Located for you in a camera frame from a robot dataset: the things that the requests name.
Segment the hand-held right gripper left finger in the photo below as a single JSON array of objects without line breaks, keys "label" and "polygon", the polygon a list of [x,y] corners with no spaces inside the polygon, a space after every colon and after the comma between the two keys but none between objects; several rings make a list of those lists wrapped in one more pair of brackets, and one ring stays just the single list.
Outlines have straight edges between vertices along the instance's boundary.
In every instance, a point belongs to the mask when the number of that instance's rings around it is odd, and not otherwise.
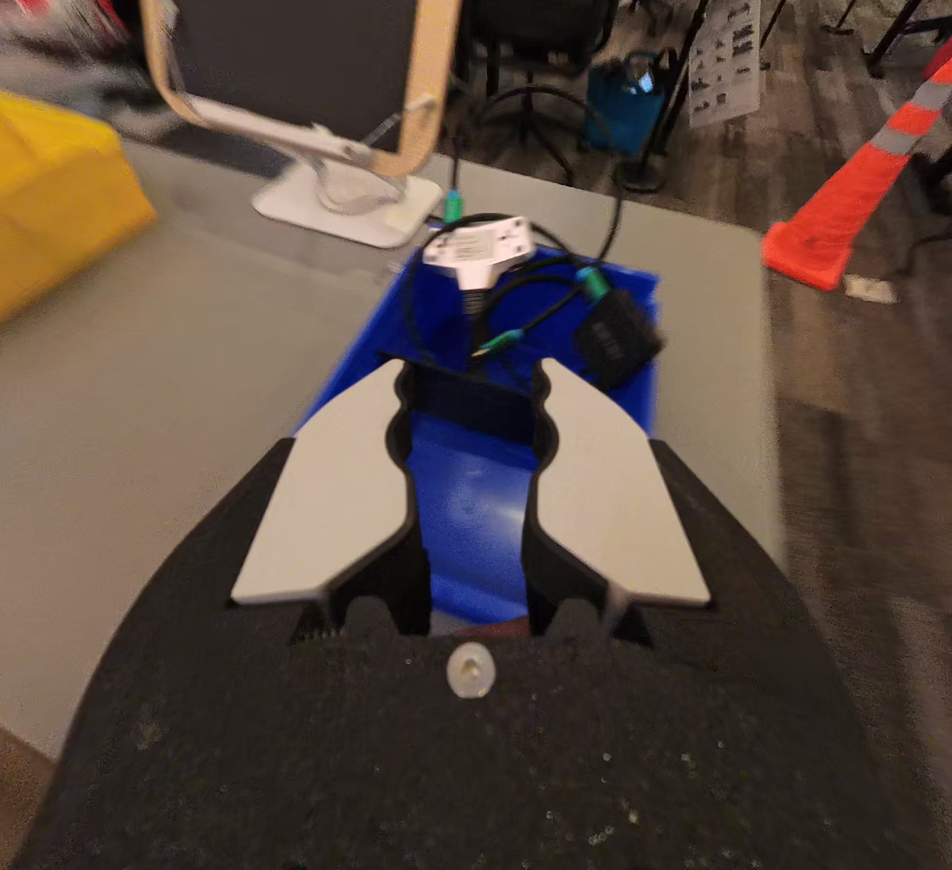
[{"label": "hand-held right gripper left finger", "polygon": [[411,454],[412,365],[393,359],[298,431],[232,587],[237,605],[431,607]]}]

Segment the black adapter box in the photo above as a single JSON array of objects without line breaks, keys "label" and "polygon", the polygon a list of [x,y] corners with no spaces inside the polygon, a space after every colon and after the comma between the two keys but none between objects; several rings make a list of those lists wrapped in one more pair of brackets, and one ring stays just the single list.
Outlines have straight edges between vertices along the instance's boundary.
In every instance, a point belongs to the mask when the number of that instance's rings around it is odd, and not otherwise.
[{"label": "black adapter box", "polygon": [[591,382],[608,392],[629,383],[663,349],[663,339],[642,305],[612,288],[589,310],[573,335]]}]

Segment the yellow plastic bin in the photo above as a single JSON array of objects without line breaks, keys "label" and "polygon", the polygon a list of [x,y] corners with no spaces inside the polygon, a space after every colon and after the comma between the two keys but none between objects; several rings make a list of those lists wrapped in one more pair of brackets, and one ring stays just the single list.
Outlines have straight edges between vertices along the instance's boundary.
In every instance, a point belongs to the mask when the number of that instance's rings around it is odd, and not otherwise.
[{"label": "yellow plastic bin", "polygon": [[112,126],[2,92],[2,321],[156,219]]}]

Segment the white power adapter block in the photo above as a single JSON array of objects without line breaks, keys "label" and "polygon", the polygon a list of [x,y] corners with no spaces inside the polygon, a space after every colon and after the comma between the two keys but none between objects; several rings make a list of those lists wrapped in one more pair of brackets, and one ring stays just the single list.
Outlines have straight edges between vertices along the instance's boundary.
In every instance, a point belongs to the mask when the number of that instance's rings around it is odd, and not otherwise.
[{"label": "white power adapter block", "polygon": [[504,217],[436,236],[422,249],[422,263],[452,278],[461,292],[482,293],[536,251],[529,220]]}]

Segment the black bin divider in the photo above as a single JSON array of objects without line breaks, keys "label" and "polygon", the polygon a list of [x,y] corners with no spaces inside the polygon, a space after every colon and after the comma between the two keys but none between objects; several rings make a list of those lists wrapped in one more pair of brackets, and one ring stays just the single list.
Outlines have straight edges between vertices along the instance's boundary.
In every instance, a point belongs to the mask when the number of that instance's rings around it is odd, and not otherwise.
[{"label": "black bin divider", "polygon": [[530,446],[535,421],[529,393],[415,358],[389,359],[402,364],[397,389],[407,396],[412,417]]}]

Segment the teal bag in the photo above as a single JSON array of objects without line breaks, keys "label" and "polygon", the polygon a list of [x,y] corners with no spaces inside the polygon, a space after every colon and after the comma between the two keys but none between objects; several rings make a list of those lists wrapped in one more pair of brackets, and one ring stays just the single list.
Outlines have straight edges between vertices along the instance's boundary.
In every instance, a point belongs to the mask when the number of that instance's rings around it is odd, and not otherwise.
[{"label": "teal bag", "polygon": [[632,51],[594,66],[589,72],[587,104],[600,120],[587,116],[585,139],[598,150],[625,157],[642,153],[669,90],[676,51]]}]

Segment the orange traffic cone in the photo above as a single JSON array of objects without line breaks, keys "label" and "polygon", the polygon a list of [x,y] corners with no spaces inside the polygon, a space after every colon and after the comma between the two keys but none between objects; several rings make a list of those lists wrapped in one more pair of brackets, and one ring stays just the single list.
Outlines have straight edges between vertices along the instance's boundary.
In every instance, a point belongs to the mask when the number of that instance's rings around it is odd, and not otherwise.
[{"label": "orange traffic cone", "polygon": [[912,99],[789,221],[770,227],[761,244],[766,269],[821,291],[839,285],[857,236],[950,100],[950,55],[926,75]]}]

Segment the printed paper sheet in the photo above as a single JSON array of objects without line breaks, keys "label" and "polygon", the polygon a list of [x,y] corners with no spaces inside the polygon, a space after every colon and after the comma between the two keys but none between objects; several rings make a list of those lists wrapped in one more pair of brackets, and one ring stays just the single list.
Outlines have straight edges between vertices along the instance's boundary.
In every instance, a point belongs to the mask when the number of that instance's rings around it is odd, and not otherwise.
[{"label": "printed paper sheet", "polygon": [[692,46],[687,110],[692,130],[761,107],[762,0],[714,0]]}]

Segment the blue plastic bin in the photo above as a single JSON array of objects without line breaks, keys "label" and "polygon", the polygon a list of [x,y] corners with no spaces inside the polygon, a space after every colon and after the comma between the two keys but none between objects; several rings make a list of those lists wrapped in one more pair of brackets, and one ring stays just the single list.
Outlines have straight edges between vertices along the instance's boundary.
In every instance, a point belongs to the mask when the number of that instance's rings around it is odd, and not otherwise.
[{"label": "blue plastic bin", "polygon": [[[392,356],[420,360],[404,323],[401,289],[408,264],[388,287],[303,414],[310,416]],[[561,299],[572,272],[551,270],[544,281],[521,288],[490,312],[489,337],[529,321]],[[455,282],[425,267],[416,284],[416,313],[424,340],[438,365],[468,374],[470,320]],[[573,342],[589,304],[575,298],[528,333],[476,376],[530,393],[533,365],[552,357],[591,381]],[[607,395],[653,434],[657,369],[649,364],[626,385]],[[414,477],[423,546],[429,556],[433,607],[470,624],[510,621],[527,612],[521,564],[523,519],[530,477],[536,467],[531,444],[519,446],[493,436],[473,435],[454,425],[411,416]]]}]

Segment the grey desk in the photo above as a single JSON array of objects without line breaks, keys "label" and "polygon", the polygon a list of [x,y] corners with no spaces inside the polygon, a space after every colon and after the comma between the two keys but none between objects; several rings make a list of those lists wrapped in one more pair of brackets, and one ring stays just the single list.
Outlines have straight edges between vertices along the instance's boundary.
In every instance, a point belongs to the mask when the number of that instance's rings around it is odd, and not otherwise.
[{"label": "grey desk", "polygon": [[[158,221],[2,328],[2,728],[49,759],[130,605],[409,251],[268,221],[255,176],[125,152]],[[783,564],[758,233],[630,201],[609,257],[661,279],[657,435]]]}]

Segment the black braided cable green plugs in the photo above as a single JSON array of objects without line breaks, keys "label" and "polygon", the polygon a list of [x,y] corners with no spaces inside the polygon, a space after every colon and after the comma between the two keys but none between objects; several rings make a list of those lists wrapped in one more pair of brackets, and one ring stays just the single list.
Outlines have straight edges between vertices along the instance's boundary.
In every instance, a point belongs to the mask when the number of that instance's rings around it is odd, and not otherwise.
[{"label": "black braided cable green plugs", "polygon": [[[470,215],[482,215],[482,214],[488,214],[488,213],[492,213],[492,212],[475,213]],[[493,213],[493,214],[504,216],[504,214],[501,214],[501,213]],[[508,217],[523,217],[523,216],[508,215]],[[539,226],[542,229],[545,229],[544,227],[538,225],[537,223],[534,223],[530,220],[529,222],[535,226]],[[428,343],[424,340],[423,334],[421,331],[419,319],[417,316],[417,310],[416,310],[417,309],[416,307],[417,306],[416,305],[416,287],[417,286],[416,285],[417,285],[418,277],[422,272],[422,269],[425,267],[429,267],[422,263],[421,250],[426,243],[429,243],[432,240],[432,237],[435,235],[436,231],[440,227],[441,225],[435,228],[427,236],[427,238],[424,240],[421,247],[417,249],[415,254],[411,257],[408,268],[407,268],[407,272],[403,281],[403,288],[401,289],[402,313],[403,313],[406,329],[411,339],[411,343],[414,349],[421,355],[422,359],[425,362],[430,364],[433,364],[435,362],[435,353],[431,351]],[[540,234],[535,235],[535,241],[537,245],[537,251],[535,256],[532,258],[533,264],[520,265],[514,271],[504,274],[497,282],[496,287],[490,291],[489,296],[487,298],[487,305],[484,308],[482,308],[480,312],[470,313],[467,311],[464,295],[460,291],[460,289],[457,287],[458,292],[460,294],[461,302],[463,305],[463,312],[470,319],[471,325],[476,326],[479,323],[480,324],[486,323],[488,321],[490,312],[494,310],[495,307],[501,301],[507,298],[510,294],[513,294],[516,291],[520,290],[521,288],[529,287],[530,285],[535,283],[541,283],[544,277],[549,276],[551,274],[551,270],[556,267],[566,267],[572,272],[572,279],[569,281],[571,287],[568,289],[567,293],[561,299],[559,299],[557,302],[555,302],[549,308],[545,309],[540,314],[536,316],[532,316],[530,320],[525,322],[523,325],[515,327],[515,328],[507,329],[506,331],[498,333],[490,338],[487,338],[486,340],[477,341],[470,353],[470,359],[472,361],[485,362],[485,361],[500,357],[504,352],[514,348],[516,345],[521,343],[522,340],[525,338],[526,334],[535,330],[537,327],[541,326],[547,320],[551,319],[556,314],[558,314],[575,297],[583,296],[587,298],[590,302],[595,303],[595,302],[598,302],[606,294],[608,290],[608,284],[605,278],[601,274],[601,264],[597,265],[593,270],[589,270],[589,277],[586,279],[585,283],[580,283],[578,281],[578,277],[580,277],[583,274],[582,270],[576,271],[572,268],[571,265],[565,262],[563,263],[552,262],[552,259],[554,257],[559,256],[561,254],[561,250],[559,248],[557,248],[550,240],[545,239]],[[588,263],[589,262],[591,263],[596,260],[596,259],[585,258],[582,256],[579,256],[579,257],[581,258],[581,260]]]},{"label": "black braided cable green plugs", "polygon": [[[453,162],[451,165],[451,173],[450,173],[450,187],[444,200],[442,224],[440,228],[436,231],[435,235],[432,237],[432,240],[430,242],[432,242],[436,236],[451,232],[454,229],[459,228],[461,226],[466,226],[468,224],[469,225],[479,224],[485,221],[497,221],[497,220],[503,219],[504,217],[508,217],[506,215],[497,215],[493,213],[482,214],[482,215],[471,215],[471,216],[464,215],[463,202],[458,191],[458,170],[459,170],[460,158],[462,154],[462,149],[466,143],[466,139],[469,138],[473,130],[475,130],[479,125],[482,125],[483,123],[487,121],[489,113],[492,109],[494,109],[496,106],[498,106],[502,102],[506,102],[508,100],[516,99],[516,98],[520,98],[522,99],[523,102],[529,103],[529,102],[532,102],[532,99],[535,95],[547,95],[547,96],[564,100],[566,102],[570,102],[580,107],[581,109],[583,109],[586,117],[591,116],[597,121],[600,120],[600,117],[598,116],[598,114],[595,113],[588,106],[585,100],[579,99],[575,97],[574,95],[572,95],[571,93],[561,88],[541,85],[536,83],[527,83],[520,87],[515,87],[510,90],[498,92],[495,95],[492,95],[486,98],[482,102],[473,103],[470,106],[470,113],[467,116],[462,117],[460,119],[460,122],[457,126],[455,133],[449,136],[449,139],[451,142],[451,148],[452,148],[452,158],[453,158]],[[618,159],[622,157],[622,155],[612,150],[608,150],[608,151],[611,152],[613,156]],[[554,257],[552,259],[552,262],[567,263],[571,265],[572,268],[576,271],[582,270],[583,274],[580,277],[578,277],[578,281],[580,283],[585,283],[586,279],[589,277],[589,270],[593,270],[597,265],[599,265],[604,260],[605,256],[608,253],[608,250],[613,244],[613,239],[617,233],[618,225],[620,223],[621,213],[622,213],[622,199],[621,197],[617,197],[614,214],[612,217],[612,222],[610,224],[609,231],[605,238],[605,241],[601,247],[600,254],[598,255],[595,261],[590,263],[581,260],[579,256],[574,254],[563,242],[561,242],[558,238],[556,238],[553,233],[549,232],[548,230],[542,229],[539,226],[535,226],[532,223],[530,224],[531,224],[534,236],[537,234],[542,235],[545,239],[550,240],[557,248],[561,250],[561,254],[559,256]],[[511,269],[510,271],[506,273],[512,272],[518,266],[524,265],[524,264],[532,265],[533,261],[531,259],[529,261],[525,261],[520,264],[517,264],[513,269]],[[463,293],[464,299],[466,302],[467,311],[470,313],[480,312],[482,308],[484,308],[487,305],[487,298],[489,296],[489,293],[495,287],[496,285],[493,288],[489,289],[487,292],[482,292],[482,293]]]}]

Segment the black stand pole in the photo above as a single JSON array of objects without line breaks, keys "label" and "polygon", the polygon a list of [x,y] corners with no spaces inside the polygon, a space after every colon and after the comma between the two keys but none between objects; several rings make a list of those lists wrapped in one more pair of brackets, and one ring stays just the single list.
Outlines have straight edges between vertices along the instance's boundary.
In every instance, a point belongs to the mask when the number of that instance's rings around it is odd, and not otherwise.
[{"label": "black stand pole", "polygon": [[629,194],[650,195],[657,193],[664,184],[664,164],[667,142],[681,114],[688,92],[686,76],[691,50],[701,30],[712,0],[699,0],[691,22],[684,35],[684,42],[677,58],[677,68],[670,92],[659,118],[654,124],[649,139],[638,162],[620,169],[619,186]]}]

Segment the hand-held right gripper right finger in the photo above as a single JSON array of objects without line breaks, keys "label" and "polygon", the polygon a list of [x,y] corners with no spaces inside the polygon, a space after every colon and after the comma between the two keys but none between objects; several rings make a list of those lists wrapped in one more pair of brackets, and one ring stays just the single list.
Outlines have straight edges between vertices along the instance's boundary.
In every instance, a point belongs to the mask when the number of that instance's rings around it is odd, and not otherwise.
[{"label": "hand-held right gripper right finger", "polygon": [[531,406],[527,582],[553,603],[707,607],[708,583],[642,426],[553,358],[533,368]]}]

